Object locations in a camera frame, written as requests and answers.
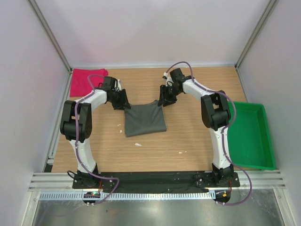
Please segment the grey t shirt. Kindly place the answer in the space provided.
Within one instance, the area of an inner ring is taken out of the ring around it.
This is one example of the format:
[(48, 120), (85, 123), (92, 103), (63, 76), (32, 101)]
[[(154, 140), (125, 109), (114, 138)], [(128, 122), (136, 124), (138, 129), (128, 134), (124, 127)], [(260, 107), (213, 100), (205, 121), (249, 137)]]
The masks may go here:
[(162, 107), (158, 106), (158, 100), (130, 106), (124, 109), (126, 137), (167, 131), (164, 113)]

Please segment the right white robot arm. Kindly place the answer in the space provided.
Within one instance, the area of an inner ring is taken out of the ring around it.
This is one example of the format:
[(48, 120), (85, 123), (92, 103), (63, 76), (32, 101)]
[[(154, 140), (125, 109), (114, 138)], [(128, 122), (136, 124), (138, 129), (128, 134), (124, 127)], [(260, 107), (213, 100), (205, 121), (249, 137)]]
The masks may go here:
[(225, 185), (234, 175), (228, 145), (231, 113), (225, 93), (201, 85), (191, 75), (185, 76), (179, 68), (165, 72), (163, 79), (166, 83), (160, 86), (158, 106), (176, 103), (181, 93), (190, 94), (200, 101), (202, 122), (209, 130), (214, 152), (212, 181), (216, 186)]

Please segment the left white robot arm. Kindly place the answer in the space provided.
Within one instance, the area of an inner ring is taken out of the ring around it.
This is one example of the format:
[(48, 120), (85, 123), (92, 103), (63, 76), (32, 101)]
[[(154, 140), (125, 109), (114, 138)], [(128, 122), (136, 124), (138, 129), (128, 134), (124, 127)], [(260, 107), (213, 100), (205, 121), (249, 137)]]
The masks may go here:
[(74, 174), (73, 186), (95, 188), (103, 180), (98, 173), (97, 163), (93, 158), (90, 136), (92, 133), (92, 111), (110, 102), (113, 109), (130, 108), (126, 90), (120, 80), (106, 76), (98, 86), (78, 100), (66, 100), (60, 123), (60, 132), (73, 147), (77, 159), (77, 173)]

